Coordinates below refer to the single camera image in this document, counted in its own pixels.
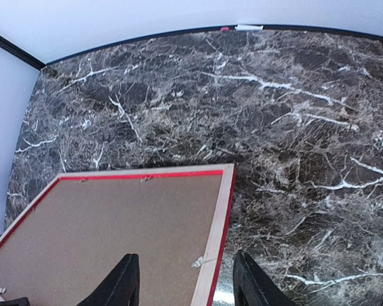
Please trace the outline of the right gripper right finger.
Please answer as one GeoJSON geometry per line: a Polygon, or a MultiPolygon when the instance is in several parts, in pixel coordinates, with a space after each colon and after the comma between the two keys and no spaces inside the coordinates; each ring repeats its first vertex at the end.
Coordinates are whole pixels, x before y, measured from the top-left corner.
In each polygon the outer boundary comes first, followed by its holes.
{"type": "Polygon", "coordinates": [[[294,306],[247,253],[238,251],[233,264],[234,305],[294,306]]]}

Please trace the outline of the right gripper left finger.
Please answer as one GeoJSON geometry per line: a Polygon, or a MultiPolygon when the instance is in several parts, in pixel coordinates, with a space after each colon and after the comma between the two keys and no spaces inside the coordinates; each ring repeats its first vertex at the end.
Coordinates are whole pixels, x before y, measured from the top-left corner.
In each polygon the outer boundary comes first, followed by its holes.
{"type": "Polygon", "coordinates": [[[139,305],[139,291],[139,255],[126,254],[79,306],[139,305]]]}

